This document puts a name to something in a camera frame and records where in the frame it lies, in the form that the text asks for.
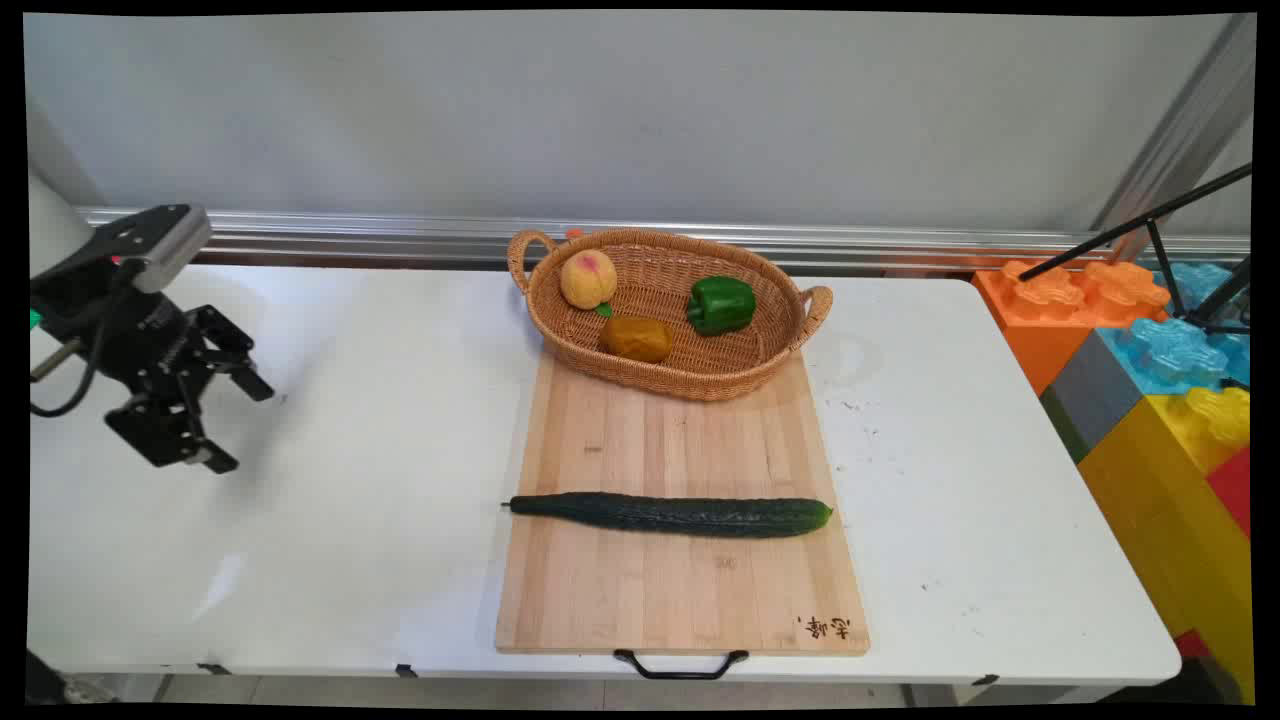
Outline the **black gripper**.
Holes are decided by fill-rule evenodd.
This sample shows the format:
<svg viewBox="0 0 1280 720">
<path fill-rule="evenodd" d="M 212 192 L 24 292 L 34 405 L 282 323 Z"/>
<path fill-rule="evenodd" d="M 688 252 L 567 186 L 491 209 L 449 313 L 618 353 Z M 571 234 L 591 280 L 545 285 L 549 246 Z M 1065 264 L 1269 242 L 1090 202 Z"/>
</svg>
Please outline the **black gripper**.
<svg viewBox="0 0 1280 720">
<path fill-rule="evenodd" d="M 44 272 L 29 283 L 38 325 L 61 351 L 84 361 L 70 397 L 50 413 L 70 413 L 105 377 L 131 395 L 104 420 L 156 468 L 204 465 L 215 474 L 239 461 L 206 437 L 200 401 L 215 373 L 253 401 L 275 396 L 259 374 L 253 340 L 212 305 L 183 310 L 165 293 L 136 287 L 141 265 L 77 265 Z"/>
</svg>

